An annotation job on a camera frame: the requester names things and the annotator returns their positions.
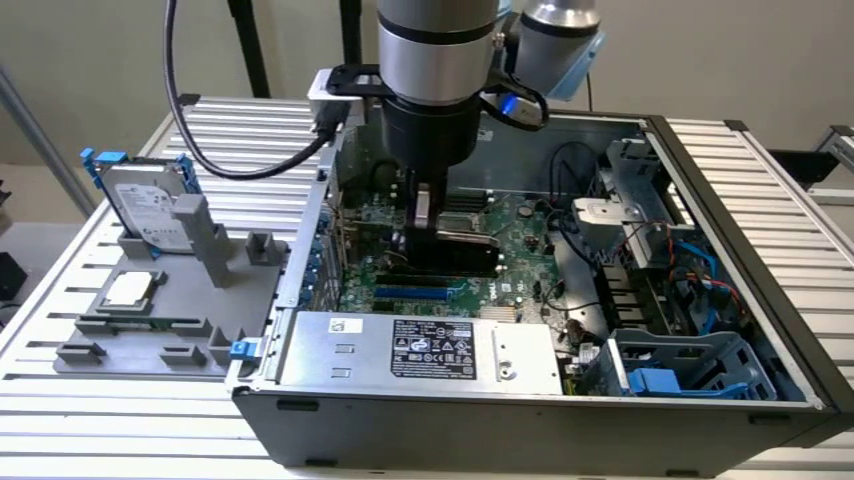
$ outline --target robotic arm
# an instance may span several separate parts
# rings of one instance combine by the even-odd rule
[[[448,171],[476,148],[481,109],[518,125],[517,106],[528,104],[548,119],[537,92],[572,98],[602,44],[594,0],[532,0],[522,15],[497,21],[498,6],[379,2],[379,74],[393,92],[382,99],[383,140],[407,169],[410,236],[436,235]],[[500,93],[497,104],[485,105],[485,91]]]

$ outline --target warning label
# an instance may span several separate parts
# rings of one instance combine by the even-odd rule
[[[477,380],[473,324],[395,320],[391,373],[407,378]]]

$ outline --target hard drive label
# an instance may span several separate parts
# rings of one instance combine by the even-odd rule
[[[191,250],[185,226],[171,215],[170,194],[154,185],[121,183],[117,193],[139,236],[162,250]]]

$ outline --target blue latch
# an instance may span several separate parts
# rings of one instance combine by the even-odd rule
[[[231,350],[229,350],[229,357],[233,360],[254,360],[255,351],[258,350],[258,343],[238,341],[231,344]]]
[[[193,166],[190,157],[183,153],[175,159],[175,163],[182,169],[182,176],[185,179],[185,190],[187,193],[202,193],[202,187],[199,186],[199,178],[197,177],[197,170]]]
[[[93,177],[93,183],[95,183],[95,187],[98,187],[99,190],[105,190],[105,181],[102,180],[102,176],[98,173],[98,168],[95,167],[95,160],[93,159],[94,156],[95,149],[91,147],[85,148],[81,152],[81,158],[83,159],[83,168],[90,174],[90,177]]]
[[[129,154],[125,152],[102,152],[95,161],[101,163],[122,163],[129,159]]]
[[[666,368],[638,368],[629,373],[632,392],[640,397],[730,398],[748,393],[744,382],[728,385],[721,390],[682,390],[677,372]]]

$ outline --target wall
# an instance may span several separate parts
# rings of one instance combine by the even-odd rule
[[[69,161],[85,146],[135,152],[166,116],[165,5],[0,0],[0,61]],[[226,1],[182,0],[178,21],[179,89],[250,95]],[[0,144],[0,162],[42,164],[2,108]]]
[[[524,3],[517,1],[517,8]],[[274,94],[301,97],[341,62],[335,0],[255,0]],[[366,0],[366,60],[377,60],[377,0]],[[600,0],[609,43],[593,77],[602,111],[740,118],[776,147],[809,147],[854,123],[851,0]],[[167,113],[165,1],[0,0],[0,59],[62,153],[129,150]],[[182,0],[179,88],[250,94],[226,0]],[[5,112],[0,162],[39,164]]]

